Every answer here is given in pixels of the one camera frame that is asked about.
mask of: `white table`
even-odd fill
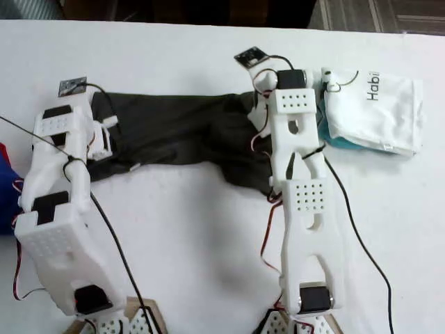
[[[445,289],[445,38],[278,29],[99,22],[0,22],[0,112],[28,129],[55,105],[61,79],[88,76],[108,91],[219,95],[251,90],[233,55],[253,45],[296,67],[350,67],[424,80],[424,145],[412,159],[328,148],[363,240],[394,290],[396,333],[439,333]],[[25,175],[31,139],[0,123],[0,140]],[[348,300],[335,312],[344,333],[388,333],[387,290],[350,228],[340,190],[337,216],[348,256]],[[226,184],[211,164],[146,166],[94,183],[143,296],[156,299],[170,333],[251,333],[279,293],[259,249],[269,204]],[[104,223],[91,225],[115,256]],[[278,211],[266,257],[280,263]],[[59,333],[72,321],[45,293],[12,296],[15,243],[0,239],[2,333]],[[134,292],[127,282],[129,295]],[[37,285],[24,260],[22,291]]]

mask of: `tiled floor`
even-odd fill
[[[309,28],[445,35],[445,0],[318,0]]]

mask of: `red fabric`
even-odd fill
[[[5,161],[8,163],[9,166],[11,166],[11,162],[9,161],[8,152],[6,152],[6,146],[0,143],[0,154],[5,159]]]

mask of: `white bag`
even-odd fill
[[[332,138],[412,156],[420,150],[422,84],[369,71],[323,68],[325,107]]]

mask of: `blue object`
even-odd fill
[[[320,102],[319,111],[321,112],[323,119],[321,120],[321,123],[318,126],[318,135],[324,141],[329,143],[331,146],[334,146],[335,148],[346,148],[349,150],[361,150],[361,149],[365,148],[363,146],[351,143],[350,141],[346,140],[343,137],[332,138],[330,136],[329,126],[327,124],[325,100],[322,100]]]
[[[11,222],[21,209],[17,204],[20,193],[13,182],[21,180],[0,152],[0,234],[12,234]]]

